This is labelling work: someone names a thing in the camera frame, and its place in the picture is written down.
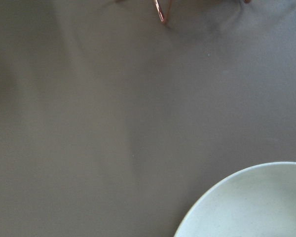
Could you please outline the white round plate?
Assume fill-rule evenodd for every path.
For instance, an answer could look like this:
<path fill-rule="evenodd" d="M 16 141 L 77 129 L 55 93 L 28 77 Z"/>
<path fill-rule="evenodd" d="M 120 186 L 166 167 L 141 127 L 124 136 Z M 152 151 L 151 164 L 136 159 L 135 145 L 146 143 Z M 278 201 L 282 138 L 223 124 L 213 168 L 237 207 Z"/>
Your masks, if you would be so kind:
<path fill-rule="evenodd" d="M 191 207 L 177 237 L 296 237 L 296 162 L 271 162 L 219 181 Z"/>

